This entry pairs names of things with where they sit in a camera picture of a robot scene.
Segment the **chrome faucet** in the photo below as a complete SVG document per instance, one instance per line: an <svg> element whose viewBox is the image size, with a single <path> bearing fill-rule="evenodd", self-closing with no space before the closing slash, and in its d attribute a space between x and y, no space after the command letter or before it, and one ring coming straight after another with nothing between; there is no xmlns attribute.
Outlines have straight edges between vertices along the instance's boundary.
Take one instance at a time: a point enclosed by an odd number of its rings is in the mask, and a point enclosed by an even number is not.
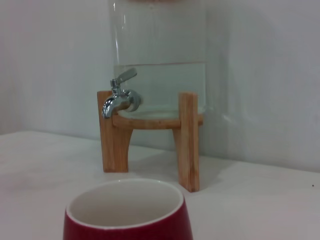
<svg viewBox="0 0 320 240"><path fill-rule="evenodd" d="M103 104L102 117L109 119L115 111L126 110L127 112L134 112L138 109L141 103L140 95L134 90L121 89L120 84L137 75L135 68L121 73L116 79L110 81L112 96L110 96Z"/></svg>

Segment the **cup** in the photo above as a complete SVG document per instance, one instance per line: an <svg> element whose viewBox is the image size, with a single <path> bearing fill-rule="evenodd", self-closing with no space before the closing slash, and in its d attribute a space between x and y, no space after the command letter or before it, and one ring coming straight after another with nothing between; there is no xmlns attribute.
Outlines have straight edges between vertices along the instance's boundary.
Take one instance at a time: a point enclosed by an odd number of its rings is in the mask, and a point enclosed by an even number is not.
<svg viewBox="0 0 320 240"><path fill-rule="evenodd" d="M183 194L151 179L110 181L65 209L63 240L193 240Z"/></svg>

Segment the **glass beverage dispenser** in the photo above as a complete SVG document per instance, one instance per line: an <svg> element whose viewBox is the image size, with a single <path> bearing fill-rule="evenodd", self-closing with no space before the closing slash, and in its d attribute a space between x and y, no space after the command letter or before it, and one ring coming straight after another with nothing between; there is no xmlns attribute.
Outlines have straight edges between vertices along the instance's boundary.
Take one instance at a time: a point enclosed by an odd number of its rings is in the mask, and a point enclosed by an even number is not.
<svg viewBox="0 0 320 240"><path fill-rule="evenodd" d="M108 0L114 49L114 77L136 71L121 83L142 101L131 119L176 119L178 95L198 95L206 105L205 8L201 0Z"/></svg>

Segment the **white table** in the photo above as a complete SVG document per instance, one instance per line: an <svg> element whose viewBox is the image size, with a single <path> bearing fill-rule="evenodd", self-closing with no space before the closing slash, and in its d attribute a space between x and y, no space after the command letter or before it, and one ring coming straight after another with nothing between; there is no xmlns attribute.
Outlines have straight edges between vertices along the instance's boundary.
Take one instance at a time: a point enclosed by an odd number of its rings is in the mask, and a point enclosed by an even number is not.
<svg viewBox="0 0 320 240"><path fill-rule="evenodd" d="M152 178L179 186L175 152L131 146L129 171L103 173L100 141L1 135L0 239L61 239L66 204L109 180ZM201 157L200 186L197 193L180 187L194 240L320 239L319 173Z"/></svg>

